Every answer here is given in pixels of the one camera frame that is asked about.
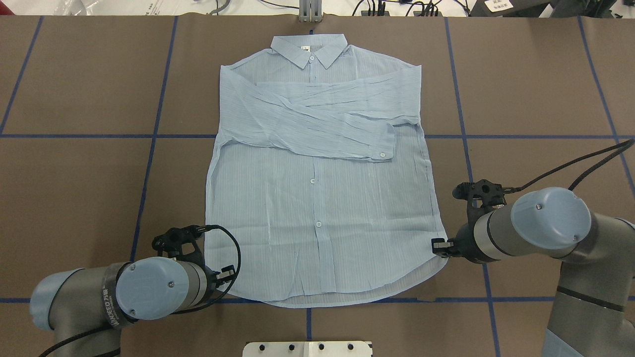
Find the brown table surface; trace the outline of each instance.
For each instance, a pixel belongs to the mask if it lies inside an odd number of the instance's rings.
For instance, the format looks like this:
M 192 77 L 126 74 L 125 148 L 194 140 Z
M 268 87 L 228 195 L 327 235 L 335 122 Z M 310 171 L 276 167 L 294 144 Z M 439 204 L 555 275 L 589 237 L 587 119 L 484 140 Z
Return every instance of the brown table surface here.
M 423 65 L 422 121 L 450 236 L 466 221 L 456 184 L 521 185 L 635 137 L 632 20 L 0 17 L 1 356 L 53 343 L 29 316 L 43 277 L 149 257 L 155 235 L 204 222 L 220 65 L 310 30 Z M 533 188 L 566 187 L 594 162 Z M 634 168 L 631 150 L 576 192 L 635 220 Z M 452 259 L 382 303 L 328 309 L 227 299 L 125 330 L 123 356 L 240 356 L 245 342 L 307 339 L 370 340 L 375 356 L 538 356 L 558 268 L 538 255 Z

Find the shirt placket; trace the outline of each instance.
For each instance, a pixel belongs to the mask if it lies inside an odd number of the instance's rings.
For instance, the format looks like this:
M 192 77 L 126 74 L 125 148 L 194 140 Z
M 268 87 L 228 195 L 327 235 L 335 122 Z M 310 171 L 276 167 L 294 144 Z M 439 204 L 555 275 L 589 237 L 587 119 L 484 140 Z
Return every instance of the shirt placket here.
M 319 81 L 319 66 L 313 53 L 309 57 L 309 82 Z M 319 258 L 320 289 L 323 293 L 335 292 L 335 261 L 333 259 L 333 245 L 329 234 L 326 218 L 326 187 L 324 186 L 323 158 L 313 157 L 313 177 L 309 180 L 313 198 L 313 221 L 317 239 Z

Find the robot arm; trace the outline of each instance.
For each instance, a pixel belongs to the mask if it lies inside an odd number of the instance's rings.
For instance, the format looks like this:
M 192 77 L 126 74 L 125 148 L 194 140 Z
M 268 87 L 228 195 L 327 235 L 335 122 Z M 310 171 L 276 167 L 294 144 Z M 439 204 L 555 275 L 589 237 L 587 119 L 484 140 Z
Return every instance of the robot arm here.
M 635 276 L 632 224 L 592 213 L 560 187 L 498 209 L 505 204 L 500 185 L 482 180 L 458 191 L 455 196 L 485 198 L 484 205 L 469 201 L 471 224 L 447 242 L 435 239 L 434 253 L 481 264 L 531 253 L 563 262 L 544 356 L 635 356 L 635 327 L 624 318 Z
M 236 244 L 237 269 L 228 266 L 218 272 L 205 266 L 196 240 L 211 229 L 223 230 Z M 194 251 L 183 254 L 182 246 L 188 243 Z M 138 320 L 207 307 L 224 296 L 240 270 L 236 240 L 220 226 L 172 228 L 154 238 L 152 246 L 159 255 L 168 252 L 168 257 L 76 269 L 43 279 L 32 294 L 30 313 L 39 328 L 55 332 L 58 344 L 42 356 L 52 351 L 58 357 L 117 356 L 121 329 Z M 228 282 L 221 296 L 202 304 Z M 77 341 L 68 343 L 69 338 Z

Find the shirt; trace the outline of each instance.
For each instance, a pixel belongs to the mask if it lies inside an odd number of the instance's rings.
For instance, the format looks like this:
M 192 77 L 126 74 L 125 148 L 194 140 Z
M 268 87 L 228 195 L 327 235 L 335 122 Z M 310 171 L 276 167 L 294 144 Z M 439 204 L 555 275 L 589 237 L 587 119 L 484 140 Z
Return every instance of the shirt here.
M 206 222 L 238 240 L 231 294 L 284 307 L 382 299 L 446 259 L 420 124 L 421 67 L 348 45 L 341 34 L 274 37 L 222 66 L 220 126 Z M 206 261 L 233 244 L 206 233 Z

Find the white bracket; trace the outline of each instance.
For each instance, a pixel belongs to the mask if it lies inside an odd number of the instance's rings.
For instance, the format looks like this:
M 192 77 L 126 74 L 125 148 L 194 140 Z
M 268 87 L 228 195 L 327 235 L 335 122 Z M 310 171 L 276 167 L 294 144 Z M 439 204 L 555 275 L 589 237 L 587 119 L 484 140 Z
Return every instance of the white bracket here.
M 243 357 L 372 357 L 366 341 L 251 342 Z
M 300 0 L 300 22 L 322 22 L 322 0 Z

